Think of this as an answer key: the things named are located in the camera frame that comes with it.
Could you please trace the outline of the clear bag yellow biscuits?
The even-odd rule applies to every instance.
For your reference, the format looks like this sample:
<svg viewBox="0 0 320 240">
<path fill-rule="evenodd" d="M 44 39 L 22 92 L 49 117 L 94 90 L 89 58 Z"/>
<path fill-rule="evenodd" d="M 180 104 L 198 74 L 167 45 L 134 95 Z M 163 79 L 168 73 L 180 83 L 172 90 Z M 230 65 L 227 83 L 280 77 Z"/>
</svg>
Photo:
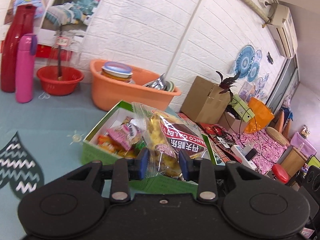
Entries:
<svg viewBox="0 0 320 240">
<path fill-rule="evenodd" d="M 194 125 L 142 103 L 132 103 L 132 109 L 150 150 L 150 176 L 180 178 L 180 152 L 186 153 L 191 159 L 203 157 L 208 152 L 200 130 Z"/>
</svg>

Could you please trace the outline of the orange nut snack packet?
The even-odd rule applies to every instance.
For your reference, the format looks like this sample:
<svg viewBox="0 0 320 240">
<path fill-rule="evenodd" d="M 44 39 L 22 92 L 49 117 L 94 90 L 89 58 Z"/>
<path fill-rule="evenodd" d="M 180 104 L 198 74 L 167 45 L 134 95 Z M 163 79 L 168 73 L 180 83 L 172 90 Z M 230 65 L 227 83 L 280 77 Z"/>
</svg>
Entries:
<svg viewBox="0 0 320 240">
<path fill-rule="evenodd" d="M 109 135 L 99 135 L 97 139 L 97 146 L 110 154 L 123 158 L 135 158 L 137 156 L 134 150 L 125 150 L 121 144 L 114 141 Z"/>
</svg>

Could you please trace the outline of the green cardboard box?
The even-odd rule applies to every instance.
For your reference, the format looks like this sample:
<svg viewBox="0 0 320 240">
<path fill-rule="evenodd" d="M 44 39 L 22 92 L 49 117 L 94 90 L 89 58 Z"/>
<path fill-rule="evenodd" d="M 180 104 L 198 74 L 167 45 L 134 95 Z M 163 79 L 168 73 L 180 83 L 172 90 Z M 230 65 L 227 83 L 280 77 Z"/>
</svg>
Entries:
<svg viewBox="0 0 320 240">
<path fill-rule="evenodd" d="M 97 145 L 98 136 L 110 127 L 120 124 L 122 118 L 129 116 L 133 117 L 132 105 L 125 101 L 120 101 L 107 112 L 107 114 L 96 124 L 83 140 L 83 148 L 81 155 L 81 163 L 85 165 L 94 160 L 99 160 L 103 165 L 114 164 L 121 156 L 110 153 Z M 155 175 L 151 157 L 153 151 L 144 157 L 144 179 L 129 181 L 130 190 L 132 193 L 147 193 L 147 194 L 183 194 L 191 193 L 194 197 L 197 195 L 198 185 L 193 181 L 181 181 L 174 178 L 169 178 L 163 175 Z"/>
</svg>

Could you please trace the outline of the pink snack bag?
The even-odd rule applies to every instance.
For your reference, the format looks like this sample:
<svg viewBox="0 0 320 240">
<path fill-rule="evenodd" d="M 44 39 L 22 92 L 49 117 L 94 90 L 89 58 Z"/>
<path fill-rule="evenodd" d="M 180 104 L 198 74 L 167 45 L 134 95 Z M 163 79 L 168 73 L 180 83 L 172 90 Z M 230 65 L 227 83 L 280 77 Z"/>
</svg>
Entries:
<svg viewBox="0 0 320 240">
<path fill-rule="evenodd" d="M 141 140 L 140 130 L 131 123 L 121 124 L 107 130 L 108 135 L 119 143 L 126 151 Z"/>
</svg>

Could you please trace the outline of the white power strip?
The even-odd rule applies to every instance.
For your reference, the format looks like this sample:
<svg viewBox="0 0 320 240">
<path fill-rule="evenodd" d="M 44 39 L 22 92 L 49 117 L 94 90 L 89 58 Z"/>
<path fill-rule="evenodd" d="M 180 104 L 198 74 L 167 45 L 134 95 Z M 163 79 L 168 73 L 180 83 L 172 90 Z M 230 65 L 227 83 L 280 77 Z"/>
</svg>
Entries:
<svg viewBox="0 0 320 240">
<path fill-rule="evenodd" d="M 231 151 L 241 159 L 242 165 L 251 168 L 252 170 L 257 170 L 257 166 L 255 165 L 255 163 L 253 163 L 253 161 L 251 160 L 246 159 L 246 157 L 243 154 L 243 150 L 239 145 L 233 145 L 231 147 Z"/>
</svg>

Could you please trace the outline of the brown cardboard box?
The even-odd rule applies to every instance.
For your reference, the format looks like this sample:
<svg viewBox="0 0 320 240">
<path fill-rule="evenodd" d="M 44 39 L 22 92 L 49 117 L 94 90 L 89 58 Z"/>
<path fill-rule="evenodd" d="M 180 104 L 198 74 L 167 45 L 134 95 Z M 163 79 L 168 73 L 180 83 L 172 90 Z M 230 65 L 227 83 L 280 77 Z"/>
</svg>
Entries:
<svg viewBox="0 0 320 240">
<path fill-rule="evenodd" d="M 197 76 L 180 108 L 195 123 L 217 124 L 231 100 L 216 83 Z"/>
</svg>

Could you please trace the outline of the light green small box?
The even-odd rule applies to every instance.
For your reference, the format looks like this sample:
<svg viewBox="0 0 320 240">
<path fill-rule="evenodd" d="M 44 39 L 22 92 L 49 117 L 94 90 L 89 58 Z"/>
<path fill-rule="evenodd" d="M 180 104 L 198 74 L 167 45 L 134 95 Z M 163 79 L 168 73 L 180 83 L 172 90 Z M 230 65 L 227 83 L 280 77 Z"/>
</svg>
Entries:
<svg viewBox="0 0 320 240">
<path fill-rule="evenodd" d="M 240 98 L 240 96 L 233 95 L 230 105 L 236 111 L 242 121 L 249 122 L 252 118 L 254 118 L 253 111 L 251 108 L 249 108 L 248 104 Z"/>
</svg>

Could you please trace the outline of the orange plastic basin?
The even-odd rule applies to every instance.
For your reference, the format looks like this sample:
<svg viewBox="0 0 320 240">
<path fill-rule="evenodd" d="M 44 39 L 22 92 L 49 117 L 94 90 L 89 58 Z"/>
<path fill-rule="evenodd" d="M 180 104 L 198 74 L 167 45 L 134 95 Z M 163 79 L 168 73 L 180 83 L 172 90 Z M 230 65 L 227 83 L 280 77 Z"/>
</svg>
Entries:
<svg viewBox="0 0 320 240">
<path fill-rule="evenodd" d="M 95 59 L 90 61 L 92 74 L 91 96 L 93 103 L 102 110 L 108 111 L 119 101 L 140 102 L 145 105 L 165 110 L 172 99 L 182 92 L 175 87 L 172 92 L 156 90 L 144 85 L 159 77 L 159 74 L 149 70 L 132 67 L 134 83 L 126 83 L 101 75 L 106 60 Z"/>
</svg>

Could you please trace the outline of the red round stool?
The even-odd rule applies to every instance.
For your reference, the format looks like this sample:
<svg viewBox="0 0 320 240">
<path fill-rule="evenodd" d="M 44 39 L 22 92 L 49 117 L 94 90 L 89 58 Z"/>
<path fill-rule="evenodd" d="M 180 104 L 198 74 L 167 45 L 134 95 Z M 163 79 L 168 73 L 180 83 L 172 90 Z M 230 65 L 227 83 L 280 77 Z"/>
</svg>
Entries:
<svg viewBox="0 0 320 240">
<path fill-rule="evenodd" d="M 290 176 L 280 164 L 274 164 L 271 168 L 271 171 L 272 171 L 272 178 L 274 180 L 278 180 L 283 184 L 286 184 L 289 182 Z"/>
</svg>

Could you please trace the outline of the woven round cushion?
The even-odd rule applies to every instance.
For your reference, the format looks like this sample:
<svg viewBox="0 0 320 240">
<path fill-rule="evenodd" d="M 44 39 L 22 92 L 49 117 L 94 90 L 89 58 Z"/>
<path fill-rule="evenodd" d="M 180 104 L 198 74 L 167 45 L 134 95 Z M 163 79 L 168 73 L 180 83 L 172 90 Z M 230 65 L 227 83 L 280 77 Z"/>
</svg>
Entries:
<svg viewBox="0 0 320 240">
<path fill-rule="evenodd" d="M 289 141 L 280 133 L 278 132 L 275 128 L 273 127 L 266 127 L 265 132 L 267 135 L 273 139 L 275 142 L 280 144 L 281 146 L 289 146 L 290 143 Z"/>
</svg>

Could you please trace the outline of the orange plastic bag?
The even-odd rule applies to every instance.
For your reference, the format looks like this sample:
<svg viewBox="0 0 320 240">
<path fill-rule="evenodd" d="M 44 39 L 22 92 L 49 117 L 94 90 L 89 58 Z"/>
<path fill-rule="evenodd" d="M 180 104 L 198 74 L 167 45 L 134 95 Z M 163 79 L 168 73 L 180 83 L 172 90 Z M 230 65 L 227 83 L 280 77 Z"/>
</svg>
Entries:
<svg viewBox="0 0 320 240">
<path fill-rule="evenodd" d="M 251 98 L 248 106 L 253 111 L 254 117 L 244 129 L 246 134 L 251 134 L 265 128 L 274 119 L 274 114 L 262 101 Z"/>
</svg>

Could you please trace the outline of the dark red potted plant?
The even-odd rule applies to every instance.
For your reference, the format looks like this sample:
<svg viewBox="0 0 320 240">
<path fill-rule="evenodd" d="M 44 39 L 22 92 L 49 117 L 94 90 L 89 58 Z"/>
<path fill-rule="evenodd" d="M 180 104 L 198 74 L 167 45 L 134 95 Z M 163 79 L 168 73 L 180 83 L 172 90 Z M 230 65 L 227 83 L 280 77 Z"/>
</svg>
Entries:
<svg viewBox="0 0 320 240">
<path fill-rule="evenodd" d="M 239 78 L 240 76 L 240 72 L 238 72 L 235 76 L 233 77 L 227 77 L 227 78 L 223 78 L 223 75 L 219 72 L 216 71 L 216 73 L 219 75 L 221 82 L 219 84 L 219 87 L 222 89 L 219 93 L 220 94 L 225 94 L 225 93 L 229 93 L 231 100 L 233 99 L 233 93 L 231 91 L 231 87 L 234 87 L 234 83 L 236 82 L 236 80 Z"/>
</svg>

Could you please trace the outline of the wooden side table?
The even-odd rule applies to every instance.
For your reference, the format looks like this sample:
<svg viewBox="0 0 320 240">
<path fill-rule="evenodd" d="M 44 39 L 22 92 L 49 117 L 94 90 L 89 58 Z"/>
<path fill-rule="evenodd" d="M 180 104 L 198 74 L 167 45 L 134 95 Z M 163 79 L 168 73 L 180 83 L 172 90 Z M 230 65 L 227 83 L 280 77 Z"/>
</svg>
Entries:
<svg viewBox="0 0 320 240">
<path fill-rule="evenodd" d="M 292 178 L 307 162 L 307 157 L 295 146 L 289 146 L 278 160 L 281 167 Z"/>
</svg>

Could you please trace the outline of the steel bowl in basin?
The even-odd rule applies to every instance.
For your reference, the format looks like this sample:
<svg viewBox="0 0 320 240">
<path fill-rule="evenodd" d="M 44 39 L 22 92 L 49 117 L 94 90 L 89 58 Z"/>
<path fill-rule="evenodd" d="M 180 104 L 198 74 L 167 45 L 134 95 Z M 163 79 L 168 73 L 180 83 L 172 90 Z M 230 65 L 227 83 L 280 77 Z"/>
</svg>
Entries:
<svg viewBox="0 0 320 240">
<path fill-rule="evenodd" d="M 150 81 L 143 85 L 144 87 L 154 88 L 156 90 L 165 90 L 167 87 L 164 74 L 160 75 L 157 79 Z"/>
</svg>

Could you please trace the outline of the blue-lidded food container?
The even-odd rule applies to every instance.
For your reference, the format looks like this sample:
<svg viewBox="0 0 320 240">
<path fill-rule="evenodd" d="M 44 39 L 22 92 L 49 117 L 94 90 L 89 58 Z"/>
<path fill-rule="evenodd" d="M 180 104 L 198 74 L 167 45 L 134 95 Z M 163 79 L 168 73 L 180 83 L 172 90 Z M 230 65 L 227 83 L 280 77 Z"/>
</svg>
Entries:
<svg viewBox="0 0 320 240">
<path fill-rule="evenodd" d="M 101 68 L 101 74 L 105 77 L 130 83 L 133 72 L 132 68 L 126 64 L 107 61 Z"/>
</svg>

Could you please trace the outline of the purple storage bin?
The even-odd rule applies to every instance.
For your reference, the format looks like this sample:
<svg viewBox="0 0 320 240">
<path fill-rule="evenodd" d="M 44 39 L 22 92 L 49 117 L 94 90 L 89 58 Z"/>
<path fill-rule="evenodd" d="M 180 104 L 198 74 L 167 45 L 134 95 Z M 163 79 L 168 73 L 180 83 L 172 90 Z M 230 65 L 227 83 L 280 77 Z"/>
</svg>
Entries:
<svg viewBox="0 0 320 240">
<path fill-rule="evenodd" d="M 310 141 L 308 141 L 307 139 L 304 139 L 298 132 L 295 132 L 293 134 L 293 137 L 290 141 L 290 145 L 295 146 L 296 148 L 300 148 L 300 146 L 303 145 L 300 151 L 306 157 L 317 154 L 317 150 L 313 147 Z"/>
</svg>

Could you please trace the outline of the red plastic basin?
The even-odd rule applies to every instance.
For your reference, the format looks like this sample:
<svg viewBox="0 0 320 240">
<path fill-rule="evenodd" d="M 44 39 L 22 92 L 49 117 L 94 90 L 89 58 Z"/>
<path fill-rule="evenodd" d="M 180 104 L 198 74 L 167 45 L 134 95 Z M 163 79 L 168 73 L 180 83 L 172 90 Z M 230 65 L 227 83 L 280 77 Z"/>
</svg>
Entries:
<svg viewBox="0 0 320 240">
<path fill-rule="evenodd" d="M 72 67 L 45 66 L 37 70 L 42 89 L 49 95 L 65 96 L 72 94 L 77 85 L 84 79 L 84 74 Z"/>
</svg>

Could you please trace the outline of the glass jar with label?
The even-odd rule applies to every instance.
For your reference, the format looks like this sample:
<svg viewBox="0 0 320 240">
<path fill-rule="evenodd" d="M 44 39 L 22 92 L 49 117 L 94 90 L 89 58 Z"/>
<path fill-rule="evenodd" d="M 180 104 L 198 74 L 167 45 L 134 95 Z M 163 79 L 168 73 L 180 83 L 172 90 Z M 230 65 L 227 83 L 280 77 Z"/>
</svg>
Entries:
<svg viewBox="0 0 320 240">
<path fill-rule="evenodd" d="M 79 59 L 80 42 L 72 31 L 57 31 L 51 48 L 48 65 L 75 67 Z"/>
</svg>

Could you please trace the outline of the pink thermos bottle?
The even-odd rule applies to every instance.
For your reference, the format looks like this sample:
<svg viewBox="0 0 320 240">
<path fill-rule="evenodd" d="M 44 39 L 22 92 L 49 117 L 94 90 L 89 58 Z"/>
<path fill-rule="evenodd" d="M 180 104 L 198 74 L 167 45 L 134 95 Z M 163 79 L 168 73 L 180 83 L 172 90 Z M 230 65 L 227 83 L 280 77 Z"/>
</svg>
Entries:
<svg viewBox="0 0 320 240">
<path fill-rule="evenodd" d="M 21 37 L 16 62 L 15 96 L 18 103 L 28 103 L 33 99 L 33 78 L 37 36 L 25 34 Z"/>
</svg>

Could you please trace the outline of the white air conditioner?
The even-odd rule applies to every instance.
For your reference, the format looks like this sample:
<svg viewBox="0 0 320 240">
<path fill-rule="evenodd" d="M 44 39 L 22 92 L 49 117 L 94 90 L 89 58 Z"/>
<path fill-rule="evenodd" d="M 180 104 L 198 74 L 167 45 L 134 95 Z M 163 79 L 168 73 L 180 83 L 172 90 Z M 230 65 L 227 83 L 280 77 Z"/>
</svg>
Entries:
<svg viewBox="0 0 320 240">
<path fill-rule="evenodd" d="M 279 53 L 286 59 L 295 56 L 298 48 L 295 25 L 289 7 L 273 3 L 269 11 L 268 29 Z"/>
</svg>

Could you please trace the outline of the red thermos jug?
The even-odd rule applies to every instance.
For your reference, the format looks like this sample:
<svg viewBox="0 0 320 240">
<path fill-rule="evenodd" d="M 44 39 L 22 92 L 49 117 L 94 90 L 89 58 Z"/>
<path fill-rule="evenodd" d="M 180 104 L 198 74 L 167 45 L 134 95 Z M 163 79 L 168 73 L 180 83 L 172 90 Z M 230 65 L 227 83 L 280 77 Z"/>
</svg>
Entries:
<svg viewBox="0 0 320 240">
<path fill-rule="evenodd" d="M 33 32 L 35 12 L 36 7 L 31 4 L 19 5 L 5 37 L 1 62 L 1 90 L 4 92 L 15 91 L 18 45 L 23 35 Z"/>
</svg>

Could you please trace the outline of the blue round wall decoration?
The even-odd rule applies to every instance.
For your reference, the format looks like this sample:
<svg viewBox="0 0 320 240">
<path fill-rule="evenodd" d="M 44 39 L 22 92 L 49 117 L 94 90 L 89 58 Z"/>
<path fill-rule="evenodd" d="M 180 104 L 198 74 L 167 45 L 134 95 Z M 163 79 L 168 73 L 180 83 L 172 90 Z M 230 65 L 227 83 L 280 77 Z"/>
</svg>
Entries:
<svg viewBox="0 0 320 240">
<path fill-rule="evenodd" d="M 246 45 L 236 58 L 235 74 L 238 79 L 244 79 L 252 69 L 255 50 L 252 45 Z"/>
</svg>

